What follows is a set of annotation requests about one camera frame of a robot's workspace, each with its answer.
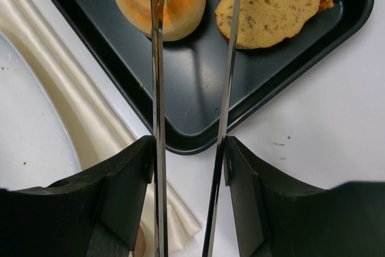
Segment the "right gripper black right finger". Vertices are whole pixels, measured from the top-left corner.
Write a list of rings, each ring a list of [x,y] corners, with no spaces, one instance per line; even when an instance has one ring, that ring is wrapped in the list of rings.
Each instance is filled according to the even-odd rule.
[[[241,256],[383,256],[384,183],[329,190],[299,181],[226,139]]]

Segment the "metal serving tongs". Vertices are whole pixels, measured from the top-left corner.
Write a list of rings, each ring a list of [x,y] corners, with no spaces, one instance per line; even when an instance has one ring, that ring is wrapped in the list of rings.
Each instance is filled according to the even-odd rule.
[[[155,255],[168,256],[167,188],[165,162],[165,105],[164,105],[164,64],[163,64],[163,11],[165,0],[150,0],[151,39],[153,66],[153,135],[156,139],[156,160],[154,162],[155,197]],[[203,243],[203,256],[212,256],[215,224],[217,220],[218,197],[224,160],[225,137],[229,115],[230,92],[235,66],[236,41],[238,36],[240,0],[234,0],[227,70],[223,86],[221,115],[218,127],[217,150],[212,177],[208,217]]]

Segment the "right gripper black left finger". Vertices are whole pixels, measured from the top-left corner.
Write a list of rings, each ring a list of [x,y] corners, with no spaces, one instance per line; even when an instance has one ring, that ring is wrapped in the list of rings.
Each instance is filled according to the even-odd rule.
[[[1,190],[2,256],[127,256],[135,248],[155,139],[48,187]]]

